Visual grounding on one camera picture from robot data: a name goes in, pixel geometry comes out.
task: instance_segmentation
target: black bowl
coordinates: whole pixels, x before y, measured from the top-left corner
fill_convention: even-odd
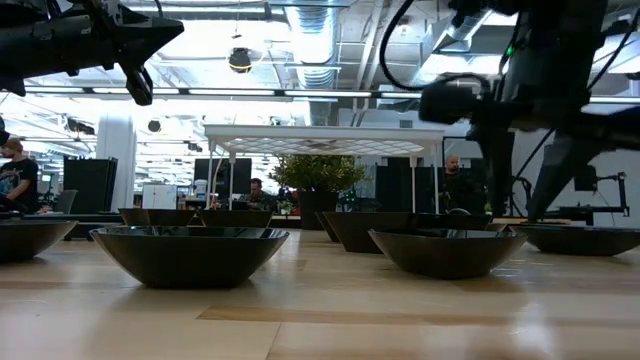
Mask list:
[[[195,210],[119,209],[127,226],[187,226]]]
[[[259,210],[199,210],[198,216],[205,226],[266,228],[273,213]]]
[[[371,240],[371,229],[447,228],[482,230],[489,216],[438,215],[413,213],[325,212],[325,217],[348,252],[382,254]]]
[[[513,225],[541,252],[580,256],[616,256],[640,245],[640,230],[562,225]]]
[[[442,280],[486,276],[525,242],[524,235],[478,230],[371,230],[370,234],[402,270]]]
[[[320,221],[320,224],[322,224],[324,231],[326,231],[327,234],[329,234],[329,238],[331,239],[331,242],[339,243],[340,239],[338,238],[338,235],[336,235],[336,232],[333,231],[333,229],[331,228],[331,224],[329,224],[329,222],[327,221],[327,218],[324,216],[324,213],[317,212],[316,216],[318,217],[318,221]]]
[[[77,221],[0,221],[0,263],[24,261],[64,238]]]
[[[247,280],[285,242],[277,229],[110,227],[91,232],[111,258],[154,288],[232,288]]]

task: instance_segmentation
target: chair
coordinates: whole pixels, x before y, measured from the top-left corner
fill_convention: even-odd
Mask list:
[[[78,194],[78,190],[64,190],[61,192],[60,195],[58,195],[56,205],[53,207],[53,212],[69,214],[76,194]]]

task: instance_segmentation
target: plant pot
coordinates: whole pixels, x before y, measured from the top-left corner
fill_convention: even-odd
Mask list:
[[[316,213],[336,211],[338,193],[303,191],[298,201],[302,230],[324,230]]]

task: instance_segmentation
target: ceiling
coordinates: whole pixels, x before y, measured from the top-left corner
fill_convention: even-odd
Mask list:
[[[154,85],[158,88],[294,89],[303,86],[301,74],[314,69],[331,71],[334,76],[331,86],[335,89],[378,89],[388,86],[388,81],[378,66],[377,44],[390,17],[400,5],[397,0],[334,0],[333,4],[343,7],[335,8],[337,22],[329,24],[333,26],[333,61],[329,65],[311,66],[301,63],[301,54],[314,53],[326,44],[323,45],[321,41],[301,42],[290,21],[291,8],[280,6],[283,3],[305,3],[303,0],[271,1],[270,15],[265,14],[265,3],[255,1],[161,2],[164,4],[165,17],[182,20],[185,32],[146,64]],[[124,0],[123,3],[148,16],[157,13],[151,0]],[[329,1],[314,3],[327,4]],[[610,1],[612,10],[617,10],[612,11],[610,16],[616,19],[627,14],[629,3]],[[61,1],[61,5],[64,9],[69,4]],[[473,37],[471,48],[466,54],[428,56],[424,48],[425,36],[438,21],[443,21],[449,15],[446,1],[439,4],[434,0],[416,1],[409,9],[391,37],[387,49],[389,68],[402,82],[430,81],[447,71],[497,73],[500,54],[509,40],[515,18],[491,15]],[[616,95],[629,88],[629,82],[622,73],[640,71],[640,57],[637,56],[640,53],[640,36],[634,36],[631,42],[634,42],[631,44],[633,46],[625,49],[610,73],[595,88],[596,94]],[[612,51],[611,46],[615,46],[613,44],[607,43],[599,51],[594,59],[595,69],[606,61],[606,55]],[[250,49],[253,67],[248,74],[237,74],[230,69],[228,57],[234,47]],[[125,81],[122,71],[116,67],[112,71],[86,69],[75,77],[56,74],[29,79],[27,85],[106,88],[124,87]],[[130,108],[135,112],[138,140],[141,142],[138,146],[137,171],[140,179],[156,179],[170,171],[183,174],[183,180],[188,179],[193,165],[188,161],[176,162],[175,158],[188,159],[202,155],[189,151],[181,141],[203,141],[204,123],[273,125],[277,122],[280,125],[309,125],[316,109],[306,101],[156,100],[153,105],[140,109],[129,100],[106,100],[100,94],[93,98],[43,94],[30,94],[25,98],[9,95],[4,101],[3,98],[4,94],[0,94],[0,113],[5,118],[8,131],[19,136],[46,140],[33,141],[30,146],[38,154],[55,156],[67,153],[91,156],[95,151],[95,136],[70,131],[68,119],[98,130],[100,116],[108,109]],[[349,112],[353,109],[353,104],[351,101],[340,101],[334,106],[350,110],[335,111],[329,117],[351,117]],[[367,111],[380,111],[375,107],[372,105]],[[415,114],[406,116],[414,118]],[[392,118],[389,121],[393,121],[397,127],[398,119]],[[163,130],[159,133],[149,131],[150,120],[160,121]],[[338,119],[334,125],[348,125],[350,122],[343,120]],[[367,120],[361,126],[367,126]],[[79,136],[85,141],[73,140]],[[201,145],[206,153],[206,142]],[[257,163],[261,164],[261,168],[264,167],[262,161]]]

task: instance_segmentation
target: cap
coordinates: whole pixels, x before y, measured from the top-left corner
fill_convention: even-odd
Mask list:
[[[22,143],[17,138],[11,138],[3,146],[4,148],[22,152]]]

